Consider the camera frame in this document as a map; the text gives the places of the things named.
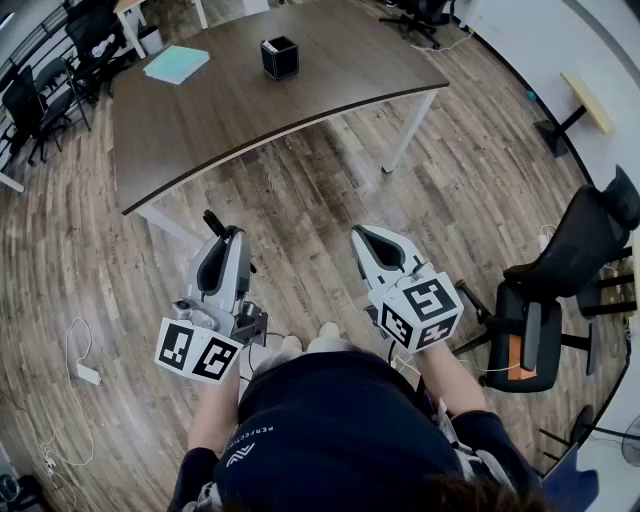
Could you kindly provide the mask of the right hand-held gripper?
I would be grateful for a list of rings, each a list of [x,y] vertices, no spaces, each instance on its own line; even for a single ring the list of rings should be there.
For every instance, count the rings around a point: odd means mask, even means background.
[[[385,228],[357,224],[351,230],[360,275],[373,289],[368,298],[375,309],[374,324],[415,354],[449,339],[464,306],[447,274],[435,272],[415,246],[404,241],[396,242]],[[414,272],[395,278],[407,259],[413,259]]]

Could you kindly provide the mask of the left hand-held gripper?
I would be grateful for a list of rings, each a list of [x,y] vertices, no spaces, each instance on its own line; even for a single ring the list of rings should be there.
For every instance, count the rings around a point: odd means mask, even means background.
[[[244,231],[211,238],[192,261],[186,294],[163,318],[154,362],[190,380],[219,384],[241,351],[265,346],[268,313],[244,300],[251,277],[251,250]]]

